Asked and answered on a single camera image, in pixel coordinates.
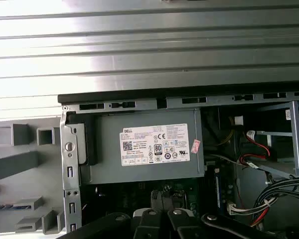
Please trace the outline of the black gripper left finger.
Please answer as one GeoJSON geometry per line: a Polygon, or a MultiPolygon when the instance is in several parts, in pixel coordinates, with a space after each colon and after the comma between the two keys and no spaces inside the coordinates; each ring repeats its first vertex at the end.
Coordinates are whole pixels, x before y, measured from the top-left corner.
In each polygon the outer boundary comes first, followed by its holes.
{"type": "Polygon", "coordinates": [[[76,230],[77,239],[163,238],[163,191],[133,193],[76,230]]]}

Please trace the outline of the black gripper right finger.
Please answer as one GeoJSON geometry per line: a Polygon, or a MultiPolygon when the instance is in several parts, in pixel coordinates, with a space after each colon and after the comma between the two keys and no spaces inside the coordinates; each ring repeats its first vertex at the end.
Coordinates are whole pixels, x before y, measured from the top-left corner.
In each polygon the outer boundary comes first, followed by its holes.
{"type": "Polygon", "coordinates": [[[206,213],[198,218],[185,208],[172,208],[166,213],[175,239],[299,239],[299,232],[293,229],[263,232],[223,215],[206,213]]]}

